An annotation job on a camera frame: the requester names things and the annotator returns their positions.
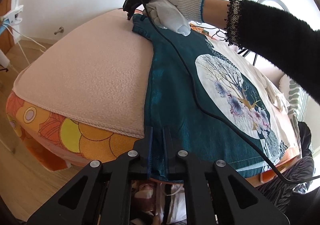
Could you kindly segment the right forearm black sleeve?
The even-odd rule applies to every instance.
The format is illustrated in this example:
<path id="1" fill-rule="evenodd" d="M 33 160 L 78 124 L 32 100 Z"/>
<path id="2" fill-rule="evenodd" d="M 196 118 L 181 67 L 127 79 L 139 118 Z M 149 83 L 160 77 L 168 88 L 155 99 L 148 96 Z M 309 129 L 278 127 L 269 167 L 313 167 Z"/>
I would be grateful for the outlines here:
<path id="1" fill-rule="evenodd" d="M 264 57 L 319 102 L 319 31 L 250 0 L 203 0 L 202 18 L 225 30 L 226 42 Z"/>

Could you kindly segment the right hand white knit glove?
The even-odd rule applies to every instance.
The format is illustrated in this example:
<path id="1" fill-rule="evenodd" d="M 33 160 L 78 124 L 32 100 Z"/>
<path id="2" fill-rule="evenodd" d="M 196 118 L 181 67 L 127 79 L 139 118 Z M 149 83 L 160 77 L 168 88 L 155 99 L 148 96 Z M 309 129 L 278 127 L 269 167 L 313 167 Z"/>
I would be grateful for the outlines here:
<path id="1" fill-rule="evenodd" d="M 150 0 L 146 13 L 160 28 L 188 36 L 190 22 L 203 22 L 203 6 L 204 0 Z"/>

